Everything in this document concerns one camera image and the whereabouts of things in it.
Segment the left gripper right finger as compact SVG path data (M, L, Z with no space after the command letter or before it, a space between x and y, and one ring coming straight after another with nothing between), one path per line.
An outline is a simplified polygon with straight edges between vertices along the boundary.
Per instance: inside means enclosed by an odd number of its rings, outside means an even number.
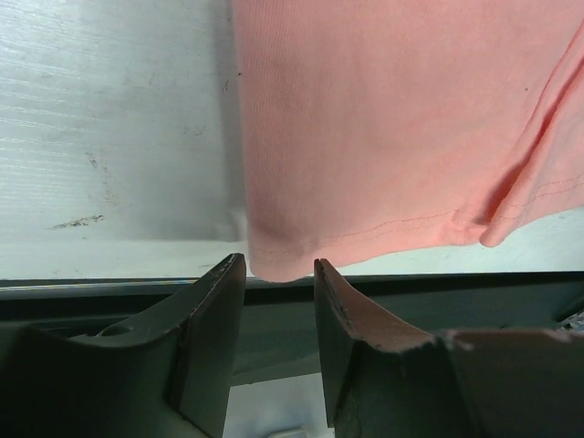
M315 264L328 425L338 437L580 437L583 329L577 303L556 328L433 335Z

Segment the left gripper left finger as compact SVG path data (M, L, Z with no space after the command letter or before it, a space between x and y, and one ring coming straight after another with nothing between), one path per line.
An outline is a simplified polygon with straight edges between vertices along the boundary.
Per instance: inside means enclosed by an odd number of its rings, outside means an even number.
M232 254L94 336L1 333L4 437L219 437L245 296Z

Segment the pink t shirt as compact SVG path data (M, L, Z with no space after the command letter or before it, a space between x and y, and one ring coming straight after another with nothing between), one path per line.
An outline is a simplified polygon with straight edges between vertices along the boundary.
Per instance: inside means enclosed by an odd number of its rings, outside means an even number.
M248 256L500 245L583 204L580 1L235 1Z

